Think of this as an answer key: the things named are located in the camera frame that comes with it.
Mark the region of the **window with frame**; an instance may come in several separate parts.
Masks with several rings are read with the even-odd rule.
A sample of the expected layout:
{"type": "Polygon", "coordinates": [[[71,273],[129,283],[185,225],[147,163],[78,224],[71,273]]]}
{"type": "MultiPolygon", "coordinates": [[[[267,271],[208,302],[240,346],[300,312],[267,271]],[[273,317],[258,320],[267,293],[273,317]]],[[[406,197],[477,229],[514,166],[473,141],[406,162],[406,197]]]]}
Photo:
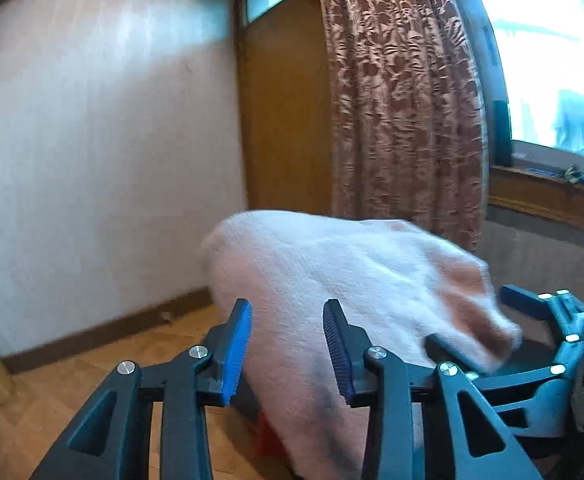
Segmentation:
{"type": "Polygon", "coordinates": [[[584,0],[457,0],[486,104],[490,205],[584,229],[584,0]]]}

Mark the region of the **brown floral curtain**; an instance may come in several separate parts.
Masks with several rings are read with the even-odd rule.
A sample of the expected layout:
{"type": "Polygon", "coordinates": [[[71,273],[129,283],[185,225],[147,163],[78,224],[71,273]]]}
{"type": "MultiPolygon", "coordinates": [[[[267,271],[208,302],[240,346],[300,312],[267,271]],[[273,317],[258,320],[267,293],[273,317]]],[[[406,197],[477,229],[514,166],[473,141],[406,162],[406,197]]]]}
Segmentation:
{"type": "Polygon", "coordinates": [[[332,211],[403,219],[465,250],[487,194],[480,77],[456,0],[320,0],[332,211]]]}

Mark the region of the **pink knitted sweater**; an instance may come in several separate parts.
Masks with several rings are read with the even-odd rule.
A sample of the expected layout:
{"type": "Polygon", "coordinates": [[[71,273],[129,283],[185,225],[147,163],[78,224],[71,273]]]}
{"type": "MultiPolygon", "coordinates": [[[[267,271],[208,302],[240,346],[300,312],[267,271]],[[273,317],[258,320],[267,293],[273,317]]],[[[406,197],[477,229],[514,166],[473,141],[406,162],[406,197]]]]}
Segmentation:
{"type": "Polygon", "coordinates": [[[421,366],[432,334],[487,368],[522,338],[482,259],[403,220],[246,211],[205,237],[201,258],[220,309],[241,298],[252,305],[243,373],[305,479],[358,478],[367,432],[365,410],[337,391],[322,327],[327,301],[339,301],[372,342],[421,366]]]}

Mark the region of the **wooden door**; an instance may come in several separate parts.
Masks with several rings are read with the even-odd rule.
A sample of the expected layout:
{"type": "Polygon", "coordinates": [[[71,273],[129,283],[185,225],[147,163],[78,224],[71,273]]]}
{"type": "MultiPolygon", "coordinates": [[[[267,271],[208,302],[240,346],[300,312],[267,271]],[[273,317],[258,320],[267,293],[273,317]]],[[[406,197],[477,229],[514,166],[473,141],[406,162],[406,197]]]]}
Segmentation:
{"type": "Polygon", "coordinates": [[[331,112],[320,0],[234,0],[249,208],[328,214],[331,112]]]}

